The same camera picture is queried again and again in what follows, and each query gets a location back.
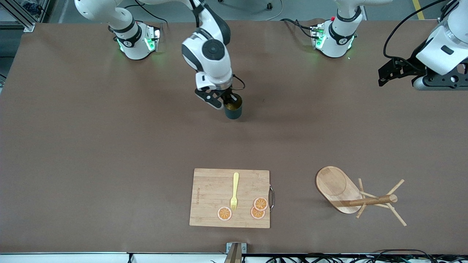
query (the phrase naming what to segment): green led light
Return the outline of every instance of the green led light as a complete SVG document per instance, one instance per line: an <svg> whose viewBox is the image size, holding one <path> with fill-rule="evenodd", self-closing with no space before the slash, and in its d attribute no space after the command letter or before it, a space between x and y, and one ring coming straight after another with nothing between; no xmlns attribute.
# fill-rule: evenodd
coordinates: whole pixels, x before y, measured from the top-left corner
<svg viewBox="0 0 468 263"><path fill-rule="evenodd" d="M120 41L117 40L117 43L118 45L120 46L120 51L124 52L124 48L122 47L122 44L120 43Z"/></svg>
<svg viewBox="0 0 468 263"><path fill-rule="evenodd" d="M316 43L316 48L320 49L323 47L323 43L325 42L325 39L326 39L326 36L325 34L323 34L319 39L317 39L317 43Z"/></svg>
<svg viewBox="0 0 468 263"><path fill-rule="evenodd" d="M148 49L150 51L153 51L154 50L154 41L151 40L151 39L145 38L145 42L146 42L146 45L148 46Z"/></svg>
<svg viewBox="0 0 468 263"><path fill-rule="evenodd" d="M351 38L351 40L350 40L350 45L348 46L348 49L351 48L351 45L352 45L352 41L353 41L353 40L354 40L354 36L353 36L353 37Z"/></svg>

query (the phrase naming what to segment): yellow floor line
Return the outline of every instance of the yellow floor line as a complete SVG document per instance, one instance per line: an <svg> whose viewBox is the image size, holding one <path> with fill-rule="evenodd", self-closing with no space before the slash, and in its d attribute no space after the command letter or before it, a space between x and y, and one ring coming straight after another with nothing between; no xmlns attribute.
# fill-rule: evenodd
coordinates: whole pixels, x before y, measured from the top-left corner
<svg viewBox="0 0 468 263"><path fill-rule="evenodd" d="M414 5L415 10L421 9L421 5L419 4L419 0L413 0L413 5ZM423 12L419 12L419 13L417 14L417 18L418 18L419 20L424 20L424 14L423 14Z"/></svg>

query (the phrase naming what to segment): white robotic arm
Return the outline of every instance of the white robotic arm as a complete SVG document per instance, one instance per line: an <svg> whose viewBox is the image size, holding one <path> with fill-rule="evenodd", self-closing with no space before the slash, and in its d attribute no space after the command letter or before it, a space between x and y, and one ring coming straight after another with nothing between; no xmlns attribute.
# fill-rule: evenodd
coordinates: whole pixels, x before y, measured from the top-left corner
<svg viewBox="0 0 468 263"><path fill-rule="evenodd" d="M155 5L175 0L141 0ZM206 103L221 110L237 110L241 106L239 95L232 93L233 71L226 45L231 40L231 30L224 20L216 15L203 0L176 0L184 3L195 15L197 28L182 43L182 55L197 71L195 94Z"/></svg>
<svg viewBox="0 0 468 263"><path fill-rule="evenodd" d="M78 12L92 21L106 22L120 50L130 59L143 59L156 50L159 29L135 22L132 14L117 7L122 0L75 0Z"/></svg>
<svg viewBox="0 0 468 263"><path fill-rule="evenodd" d="M312 29L312 46L331 58L343 56L354 40L354 33L363 19L360 6L386 5L393 0L333 0L338 5L334 20Z"/></svg>
<svg viewBox="0 0 468 263"><path fill-rule="evenodd" d="M415 75L418 90L468 90L468 0L449 1L448 7L451 12L409 59L393 57L379 69L379 86Z"/></svg>
<svg viewBox="0 0 468 263"><path fill-rule="evenodd" d="M74 0L84 17L109 24L117 36L121 50L131 59L143 59L155 51L159 30L135 22L131 13L117 7L122 0ZM203 0L140 0L148 5L179 1L194 14L197 28L182 43L182 55L197 71L195 93L214 108L226 109L228 118L241 114L242 99L232 91L233 72L226 45L231 40L231 30Z"/></svg>

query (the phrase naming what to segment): metal handle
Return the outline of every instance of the metal handle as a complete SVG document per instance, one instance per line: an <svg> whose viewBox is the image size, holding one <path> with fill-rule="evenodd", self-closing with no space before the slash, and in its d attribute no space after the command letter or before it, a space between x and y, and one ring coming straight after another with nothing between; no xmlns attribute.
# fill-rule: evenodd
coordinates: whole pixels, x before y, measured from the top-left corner
<svg viewBox="0 0 468 263"><path fill-rule="evenodd" d="M273 187L271 187L270 184L270 192L271 192L271 199L273 200L270 202L270 195L268 195L268 203L270 204L270 213L273 210L273 207L275 206L275 191L273 190Z"/></svg>

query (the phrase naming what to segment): wooden peg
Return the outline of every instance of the wooden peg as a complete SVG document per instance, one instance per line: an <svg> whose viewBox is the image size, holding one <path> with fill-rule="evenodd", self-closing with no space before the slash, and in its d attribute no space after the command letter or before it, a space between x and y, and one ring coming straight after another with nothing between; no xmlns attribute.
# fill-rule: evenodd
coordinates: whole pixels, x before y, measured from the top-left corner
<svg viewBox="0 0 468 263"><path fill-rule="evenodd" d="M395 192L395 191L398 189L398 187L400 187L400 185L401 185L402 183L404 183L404 182L405 182L405 180L401 179L401 180L390 190L390 192L388 192L387 194L388 194L388 195L393 194L393 192Z"/></svg>
<svg viewBox="0 0 468 263"><path fill-rule="evenodd" d="M398 201L396 195L381 196L377 199L374 198L364 198L358 200L349 201L349 206L359 206L359 205L375 205L375 204L386 204L386 203L395 203Z"/></svg>
<svg viewBox="0 0 468 263"><path fill-rule="evenodd" d="M356 218L359 218L362 215L362 212L364 212L364 209L366 208L366 204L363 204L361 206L361 209L359 209L358 214L356 215Z"/></svg>
<svg viewBox="0 0 468 263"><path fill-rule="evenodd" d="M407 226L407 224L405 223L405 221L403 220L403 218L396 212L395 208L391 205L391 204L386 204L390 210L392 211L392 213L396 216L396 218L398 218L398 221L400 221L400 223L403 225L403 226Z"/></svg>
<svg viewBox="0 0 468 263"><path fill-rule="evenodd" d="M362 186L361 178L358 178L358 182L359 182L359 190L361 190L361 192L364 192L364 186Z"/></svg>
<svg viewBox="0 0 468 263"><path fill-rule="evenodd" d="M359 189L360 189L362 192L364 192L364 186L362 185L362 180L361 180L361 178L358 178L358 182L359 182ZM363 204L363 205L361 206L361 208L360 208L359 211L358 211L358 214L356 215L356 218L359 218L359 217L362 215L362 213L364 212L364 209L366 208L366 206L367 206L366 204Z"/></svg>
<svg viewBox="0 0 468 263"><path fill-rule="evenodd" d="M390 207L388 207L388 206L386 206L386 205L381 205L381 204L375 204L374 206L379 206L379 207L382 207L382 208L390 209Z"/></svg>
<svg viewBox="0 0 468 263"><path fill-rule="evenodd" d="M379 199L379 197L373 196L373 195L368 194L368 193L364 193L363 191L359 191L359 193L360 193L361 195L363 195L363 196L372 197L372 198L374 198L374 199Z"/></svg>

